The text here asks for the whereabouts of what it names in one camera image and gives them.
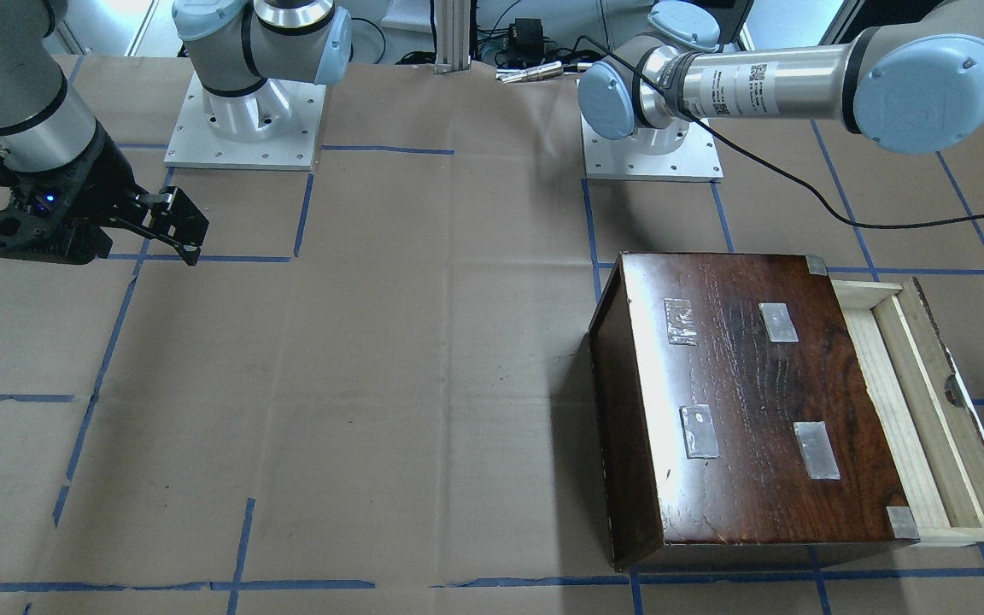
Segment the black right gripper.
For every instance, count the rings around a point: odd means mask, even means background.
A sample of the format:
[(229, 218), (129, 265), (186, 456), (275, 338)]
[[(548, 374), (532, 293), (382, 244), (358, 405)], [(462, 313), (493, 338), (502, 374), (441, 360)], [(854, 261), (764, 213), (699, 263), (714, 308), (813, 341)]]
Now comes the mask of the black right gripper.
[(105, 129), (75, 159), (42, 172), (8, 167), (0, 155), (0, 258), (84, 265), (105, 258), (121, 227), (175, 249), (190, 267), (202, 255), (208, 219), (177, 186), (147, 192)]

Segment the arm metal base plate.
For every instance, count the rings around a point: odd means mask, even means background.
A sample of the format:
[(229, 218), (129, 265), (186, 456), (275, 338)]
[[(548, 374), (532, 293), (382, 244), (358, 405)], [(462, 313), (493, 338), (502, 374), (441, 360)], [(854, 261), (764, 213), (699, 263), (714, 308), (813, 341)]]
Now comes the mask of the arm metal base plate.
[(269, 80), (219, 97), (194, 75), (164, 162), (178, 168), (312, 171), (328, 87)]
[(586, 178), (714, 182), (723, 168), (713, 137), (692, 122), (673, 120), (660, 130), (639, 128), (620, 140), (598, 135), (583, 121)]

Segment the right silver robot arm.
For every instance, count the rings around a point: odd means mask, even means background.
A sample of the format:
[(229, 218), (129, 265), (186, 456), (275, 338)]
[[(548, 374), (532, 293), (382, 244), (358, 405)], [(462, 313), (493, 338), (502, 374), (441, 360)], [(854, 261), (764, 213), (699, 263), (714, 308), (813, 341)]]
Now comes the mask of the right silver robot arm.
[[(165, 243), (195, 265), (208, 221), (179, 187), (148, 192), (44, 47), (66, 1), (0, 1), (0, 258), (84, 265), (110, 227)], [(278, 82), (333, 85), (352, 47), (333, 1), (176, 1), (172, 17), (224, 138), (279, 128)]]

